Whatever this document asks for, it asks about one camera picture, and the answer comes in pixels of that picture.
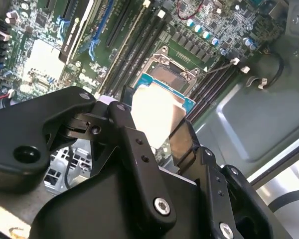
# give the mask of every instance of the silver screw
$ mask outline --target silver screw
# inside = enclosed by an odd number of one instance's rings
[[[293,21],[294,25],[298,24],[298,22],[299,22],[299,15],[294,16],[293,19],[292,19],[292,21]]]
[[[83,94],[83,93],[80,94],[80,97],[82,97],[82,98],[84,98],[86,100],[90,99],[90,97],[87,94]]]
[[[163,198],[156,198],[154,200],[154,207],[163,216],[167,216],[170,213],[170,207],[167,201]]]
[[[226,223],[220,223],[219,229],[226,239],[234,238],[233,231],[230,229],[230,227]]]
[[[212,156],[213,153],[209,150],[209,149],[205,149],[205,152],[209,155],[209,156]]]
[[[234,174],[238,175],[238,171],[236,170],[236,168],[231,168],[231,171],[232,171]]]
[[[125,110],[125,107],[122,104],[117,104],[116,107],[119,108],[122,111]]]
[[[161,63],[165,63],[165,62],[166,62],[166,59],[165,59],[164,57],[161,57],[160,62],[161,62]]]

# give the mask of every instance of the blue slot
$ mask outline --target blue slot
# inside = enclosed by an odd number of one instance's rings
[[[101,20],[100,24],[98,25],[98,29],[96,30],[95,35],[92,37],[90,48],[89,48],[89,55],[90,55],[92,61],[95,60],[94,47],[95,47],[95,45],[97,45],[100,42],[99,37],[100,37],[101,32],[105,26],[106,20],[108,19],[109,15],[110,15],[110,12],[113,7],[113,3],[114,3],[114,0],[109,0],[108,7],[106,8],[105,13],[102,17],[102,20]]]

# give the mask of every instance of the capacitor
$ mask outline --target capacitor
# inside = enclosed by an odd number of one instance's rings
[[[28,18],[29,17],[28,13],[26,13],[25,11],[23,11],[21,13],[21,16],[23,16],[24,18]]]
[[[195,32],[201,32],[201,25],[196,25],[194,28]]]
[[[29,5],[26,4],[25,2],[21,3],[21,8],[24,10],[28,10],[29,9]]]
[[[187,20],[187,26],[194,26],[194,21],[192,19]]]
[[[257,45],[255,43],[252,43],[250,46],[249,46],[249,49],[252,50],[252,51],[255,51],[257,50]]]
[[[220,54],[221,54],[222,56],[226,56],[226,55],[227,55],[227,51],[226,51],[225,49],[223,49],[223,48],[220,48],[220,49],[219,49],[219,52],[220,52]]]
[[[16,24],[16,19],[15,18],[8,18],[8,17],[6,17],[5,18],[5,22],[8,23],[8,24],[15,25]]]
[[[239,4],[233,4],[233,5],[230,6],[230,9],[232,11],[239,11],[240,10],[240,6],[239,6]]]
[[[208,39],[210,37],[210,33],[208,31],[203,32],[203,38]]]
[[[253,41],[250,38],[245,37],[243,39],[243,43],[244,43],[245,46],[250,46],[251,44],[253,44]]]
[[[216,46],[217,44],[218,44],[218,39],[217,38],[213,38],[212,40],[211,40],[211,44],[213,44],[214,46]]]
[[[252,24],[248,24],[246,29],[247,29],[247,31],[251,31],[254,29],[254,26]]]
[[[18,15],[18,13],[16,12],[16,11],[10,11],[10,12],[7,12],[6,13],[6,16],[8,17],[8,18],[18,18],[19,17],[19,15]]]

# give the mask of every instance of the red wire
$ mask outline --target red wire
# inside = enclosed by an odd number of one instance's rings
[[[196,9],[196,11],[195,11],[192,15],[187,16],[187,17],[182,17],[182,16],[180,16],[180,14],[179,14],[180,0],[177,0],[177,16],[178,16],[179,19],[181,19],[181,20],[188,20],[188,19],[192,18],[193,16],[195,16],[196,14],[199,13],[199,11],[201,10],[201,8],[203,7],[203,3],[204,3],[204,0],[201,1],[200,5],[198,6],[198,8]]]
[[[9,94],[6,94],[6,95],[3,95],[3,96],[0,96],[0,99],[3,99],[3,98],[5,98],[5,97],[8,97],[9,96]]]
[[[3,95],[3,96],[0,96],[0,99],[2,99],[2,98],[5,98],[5,97],[8,97],[9,96],[9,94],[6,94],[6,95]]]

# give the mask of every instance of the cable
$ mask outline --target cable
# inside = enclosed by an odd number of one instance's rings
[[[280,78],[280,76],[283,74],[283,71],[284,71],[284,68],[285,68],[285,62],[284,62],[283,58],[281,57],[281,55],[277,52],[267,52],[267,53],[265,52],[265,54],[275,56],[278,59],[278,63],[279,63],[279,68],[278,68],[277,73],[272,78],[272,80],[269,81],[269,83],[264,86],[264,89],[267,89],[270,86],[272,86]]]
[[[74,153],[73,153],[73,149],[72,149],[71,146],[69,146],[68,148],[69,148],[69,160],[68,160],[68,165],[66,166],[66,170],[65,170],[65,173],[64,173],[64,184],[65,184],[65,187],[67,189],[70,189],[71,186],[69,185],[68,176],[69,176],[71,163],[72,163],[72,160],[74,158]]]
[[[181,20],[188,20],[188,19],[194,17],[196,14],[199,13],[199,11],[201,10],[201,8],[203,7],[203,3],[204,3],[204,0],[201,1],[201,3],[199,4],[198,8],[196,9],[196,11],[192,15],[186,16],[186,17],[182,17],[179,14],[179,12],[180,12],[179,11],[180,10],[180,0],[177,0],[177,16],[178,16],[178,18],[181,19]]]
[[[222,67],[219,67],[219,68],[217,68],[217,69],[215,69],[215,70],[212,70],[212,71],[209,71],[209,72],[206,72],[206,73],[202,73],[202,74],[198,75],[197,78],[200,78],[200,77],[202,77],[202,76],[206,76],[206,75],[208,75],[208,74],[210,74],[210,73],[214,73],[214,72],[216,72],[216,71],[220,71],[220,70],[226,69],[226,68],[228,68],[228,67],[230,67],[230,66],[232,66],[232,65],[234,65],[234,64],[235,64],[235,62],[231,62],[231,63],[229,63],[229,64],[227,64],[227,65],[224,65],[224,66],[222,66]]]

